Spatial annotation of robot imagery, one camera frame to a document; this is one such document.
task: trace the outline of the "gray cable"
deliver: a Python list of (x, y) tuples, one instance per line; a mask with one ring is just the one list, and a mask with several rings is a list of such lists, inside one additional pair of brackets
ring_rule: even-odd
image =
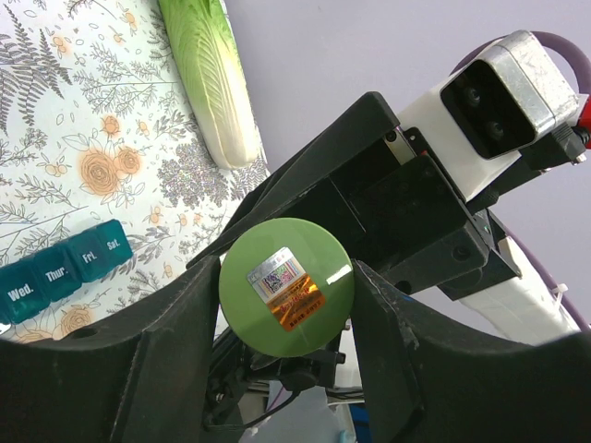
[[(586, 54), (576, 44), (570, 40), (561, 37), (560, 35), (552, 34), (551, 32), (543, 32), (534, 30), (532, 33), (536, 36), (542, 46), (556, 51), (566, 62), (571, 66), (579, 86), (581, 94), (591, 94), (591, 61)], [(460, 63), (453, 69), (456, 72), (470, 63), (480, 52), (489, 46), (492, 42), (498, 39), (486, 42), (468, 54), (462, 59)]]
[[(581, 49), (575, 45), (570, 40), (561, 37), (560, 35), (552, 34), (550, 32), (542, 32), (542, 31), (533, 31), (533, 34), (546, 48), (551, 49), (552, 51), (556, 51), (560, 56), (567, 61), (567, 63), (571, 66), (571, 69), (574, 72), (574, 76), (576, 78), (576, 82), (579, 87), (579, 93), (581, 94), (591, 94), (591, 61), (585, 55)], [(459, 69), (462, 69), (468, 63), (470, 63), (474, 58), (480, 54), (480, 52), (489, 46), (492, 42), (495, 42), (498, 39), (491, 40), (490, 42), (486, 42), (468, 54), (466, 57), (462, 59), (460, 63), (453, 69), (452, 74)], [(509, 235), (514, 242), (524, 251), (525, 256), (532, 264), (536, 272), (541, 277), (542, 281), (550, 291), (554, 290), (558, 283), (554, 280), (552, 275), (548, 272), (544, 265), (537, 259), (534, 253), (522, 242), (517, 236), (515, 236), (509, 228), (505, 226), (505, 230), (507, 235)], [(573, 303), (568, 299), (567, 296), (562, 297), (562, 306), (564, 309), (569, 313), (569, 315), (573, 318), (576, 325), (579, 327), (580, 330), (589, 330), (591, 327), (589, 323), (585, 321), (585, 318), (581, 315), (581, 313), (574, 307)]]

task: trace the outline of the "qr code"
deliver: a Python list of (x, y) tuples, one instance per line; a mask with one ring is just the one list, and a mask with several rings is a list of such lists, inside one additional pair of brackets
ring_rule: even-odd
[(297, 270), (288, 261), (274, 270), (267, 277), (263, 278), (262, 283), (267, 287), (271, 294), (277, 293), (287, 283), (292, 281), (297, 274)]

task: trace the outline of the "green round object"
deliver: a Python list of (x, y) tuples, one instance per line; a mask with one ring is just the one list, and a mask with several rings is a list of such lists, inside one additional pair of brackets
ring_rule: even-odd
[(274, 357), (316, 351), (344, 327), (353, 305), (351, 260), (310, 221), (273, 219), (246, 231), (220, 272), (220, 303), (235, 334)]

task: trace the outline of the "floral tablecloth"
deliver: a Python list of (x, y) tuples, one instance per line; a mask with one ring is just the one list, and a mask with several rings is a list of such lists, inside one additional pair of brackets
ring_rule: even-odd
[(60, 339), (181, 274), (268, 173), (211, 161), (157, 0), (0, 4), (0, 265), (113, 218), (135, 251), (0, 336)]

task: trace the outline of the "sticker label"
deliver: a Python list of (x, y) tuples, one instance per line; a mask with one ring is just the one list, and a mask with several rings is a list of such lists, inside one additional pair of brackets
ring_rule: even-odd
[(325, 303), (326, 298), (288, 247), (267, 258), (247, 276), (273, 316), (293, 330)]

